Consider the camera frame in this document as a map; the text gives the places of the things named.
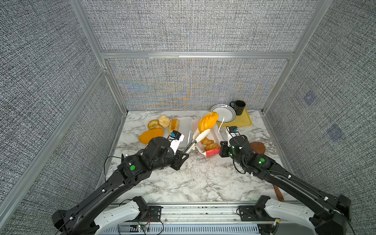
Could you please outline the white and red paper bag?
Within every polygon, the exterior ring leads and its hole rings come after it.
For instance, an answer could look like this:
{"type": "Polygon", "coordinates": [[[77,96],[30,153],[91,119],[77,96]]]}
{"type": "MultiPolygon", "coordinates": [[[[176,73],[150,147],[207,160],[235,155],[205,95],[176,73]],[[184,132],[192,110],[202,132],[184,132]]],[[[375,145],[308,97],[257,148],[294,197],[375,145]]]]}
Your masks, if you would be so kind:
{"type": "MultiPolygon", "coordinates": [[[[196,139],[196,136],[198,136],[200,134],[200,133],[195,134],[196,130],[198,129],[199,121],[200,121],[200,119],[194,119],[191,122],[192,132],[193,132],[193,137],[192,137],[193,140],[196,139]]],[[[211,129],[210,133],[208,134],[208,136],[206,138],[208,140],[212,140],[215,144],[220,145],[220,142],[223,141],[223,138],[221,137],[221,135],[219,133],[219,129],[218,129],[217,124],[215,124],[215,126],[211,129]]],[[[219,154],[219,152],[220,152],[219,148],[218,149],[213,149],[213,150],[206,151],[205,147],[206,147],[206,145],[202,144],[201,142],[198,142],[195,145],[195,150],[198,150],[198,152],[204,158],[210,158],[210,157],[212,157],[214,155],[219,154]]]]}

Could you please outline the golden round scored bread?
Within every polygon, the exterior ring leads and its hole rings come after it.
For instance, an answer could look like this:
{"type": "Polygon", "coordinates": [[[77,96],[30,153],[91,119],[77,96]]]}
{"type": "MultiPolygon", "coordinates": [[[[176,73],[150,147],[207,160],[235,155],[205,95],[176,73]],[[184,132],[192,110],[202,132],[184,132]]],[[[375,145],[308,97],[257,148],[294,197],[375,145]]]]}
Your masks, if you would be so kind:
{"type": "Polygon", "coordinates": [[[202,133],[207,129],[212,129],[216,124],[218,118],[219,115],[217,112],[206,113],[198,123],[198,131],[202,133]]]}

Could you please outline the crescent croissant bread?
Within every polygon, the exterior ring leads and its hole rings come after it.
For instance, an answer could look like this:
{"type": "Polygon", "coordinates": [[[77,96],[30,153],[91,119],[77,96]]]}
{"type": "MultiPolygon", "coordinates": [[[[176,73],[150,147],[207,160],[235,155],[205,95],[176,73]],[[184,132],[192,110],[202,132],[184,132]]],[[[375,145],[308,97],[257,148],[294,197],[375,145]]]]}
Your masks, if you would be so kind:
{"type": "Polygon", "coordinates": [[[203,138],[200,142],[201,142],[203,145],[205,145],[205,146],[208,146],[208,145],[214,143],[213,140],[210,140],[210,139],[208,139],[207,137],[203,138]]]}

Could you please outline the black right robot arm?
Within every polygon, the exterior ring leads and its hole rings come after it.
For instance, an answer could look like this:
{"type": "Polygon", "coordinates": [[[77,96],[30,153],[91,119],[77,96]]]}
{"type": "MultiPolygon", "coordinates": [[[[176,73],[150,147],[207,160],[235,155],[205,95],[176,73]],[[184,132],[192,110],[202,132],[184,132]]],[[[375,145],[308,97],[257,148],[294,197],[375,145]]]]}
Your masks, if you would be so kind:
{"type": "Polygon", "coordinates": [[[244,135],[221,142],[219,154],[233,159],[245,173],[277,186],[302,203],[298,206],[261,196],[253,209],[257,218],[287,220],[305,226],[317,235],[345,235],[350,228],[350,199],[321,191],[291,174],[272,158],[255,153],[244,135]]]}

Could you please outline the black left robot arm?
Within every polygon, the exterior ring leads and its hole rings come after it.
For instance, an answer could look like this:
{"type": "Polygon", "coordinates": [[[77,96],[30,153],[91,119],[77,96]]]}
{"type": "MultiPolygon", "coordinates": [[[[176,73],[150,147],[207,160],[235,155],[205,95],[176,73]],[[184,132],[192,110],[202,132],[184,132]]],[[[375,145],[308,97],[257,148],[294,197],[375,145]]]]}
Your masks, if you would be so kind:
{"type": "Polygon", "coordinates": [[[179,170],[189,151],[178,150],[179,142],[164,137],[153,138],[146,148],[124,157],[116,171],[91,195],[69,210],[57,210],[52,221],[63,235],[99,235],[123,221],[143,219],[148,205],[136,196],[123,206],[106,208],[123,193],[149,178],[155,170],[171,167],[179,170]]]}

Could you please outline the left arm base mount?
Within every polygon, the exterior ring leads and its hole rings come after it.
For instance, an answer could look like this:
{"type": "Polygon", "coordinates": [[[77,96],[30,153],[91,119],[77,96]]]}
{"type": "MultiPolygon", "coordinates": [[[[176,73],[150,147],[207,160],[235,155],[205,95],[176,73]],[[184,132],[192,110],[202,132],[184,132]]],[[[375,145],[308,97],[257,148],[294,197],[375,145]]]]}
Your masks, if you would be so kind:
{"type": "Polygon", "coordinates": [[[162,206],[149,206],[147,212],[141,212],[132,222],[160,222],[162,206]]]}

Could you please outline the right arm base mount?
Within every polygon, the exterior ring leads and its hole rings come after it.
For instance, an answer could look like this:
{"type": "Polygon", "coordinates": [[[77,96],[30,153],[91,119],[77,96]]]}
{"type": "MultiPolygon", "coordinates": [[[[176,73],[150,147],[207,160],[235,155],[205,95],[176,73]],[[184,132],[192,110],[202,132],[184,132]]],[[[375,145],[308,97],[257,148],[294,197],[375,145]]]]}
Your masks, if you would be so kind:
{"type": "Polygon", "coordinates": [[[254,205],[238,206],[236,213],[242,222],[275,221],[275,218],[269,216],[264,209],[254,205]]]}

